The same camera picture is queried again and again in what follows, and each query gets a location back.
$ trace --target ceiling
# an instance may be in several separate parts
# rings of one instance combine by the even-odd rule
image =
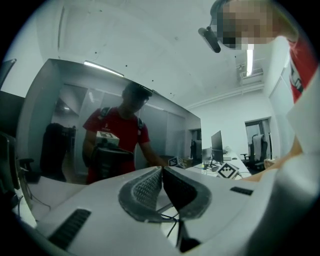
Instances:
[[[85,60],[124,74],[187,107],[239,88],[246,51],[214,53],[198,35],[214,0],[53,0],[37,14],[44,59]],[[268,72],[271,45],[255,45]]]

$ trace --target person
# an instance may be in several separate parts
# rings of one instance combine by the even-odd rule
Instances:
[[[86,134],[83,142],[83,153],[87,159],[91,158],[94,151],[97,131],[109,132],[119,138],[118,147],[134,152],[136,144],[143,152],[144,157],[152,166],[166,166],[151,148],[148,129],[145,123],[135,113],[138,112],[152,96],[152,92],[142,85],[131,82],[122,92],[122,103],[119,107],[105,107],[97,109],[84,123]],[[134,161],[120,164],[119,173],[122,175],[135,171]],[[88,169],[87,184],[98,181],[98,174],[90,166]]]
[[[267,44],[283,36],[290,47],[290,83],[296,103],[308,87],[318,62],[308,42],[275,3],[268,0],[217,0],[211,8],[211,27],[217,40],[229,48],[244,44]],[[243,178],[260,181],[269,170],[279,169],[289,159],[302,153],[295,136],[290,152],[266,170]]]

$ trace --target backpack strap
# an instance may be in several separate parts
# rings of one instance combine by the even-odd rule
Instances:
[[[144,125],[145,125],[144,122],[138,117],[138,136],[141,135],[141,131],[142,131]]]

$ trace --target office chair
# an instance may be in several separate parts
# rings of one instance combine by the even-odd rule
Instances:
[[[250,155],[246,156],[247,154],[241,154],[244,156],[244,160],[242,161],[247,168],[263,171],[265,169],[264,161],[267,158],[267,149],[268,149],[268,142],[265,141],[264,135],[261,137],[261,155],[258,160],[255,159],[255,145],[254,145],[254,137],[258,134],[252,136],[252,143],[250,146]]]
[[[58,123],[50,123],[46,127],[40,158],[41,175],[61,182],[66,181],[62,172],[62,163],[68,147],[63,129],[64,127]]]
[[[202,163],[202,141],[191,140],[191,158],[193,159],[192,165],[196,166]]]

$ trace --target black vent grille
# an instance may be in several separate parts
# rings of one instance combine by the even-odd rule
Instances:
[[[82,228],[91,212],[85,209],[75,210],[71,216],[51,235],[49,241],[61,249],[66,249],[79,230]]]
[[[133,187],[133,196],[140,204],[155,210],[161,188],[161,172],[157,171]]]
[[[234,187],[230,188],[230,190],[237,192],[237,193],[240,193],[240,194],[247,195],[247,196],[251,196],[251,194],[254,192],[251,189],[246,189],[246,188],[242,188],[242,187],[238,187],[238,186],[234,186]]]

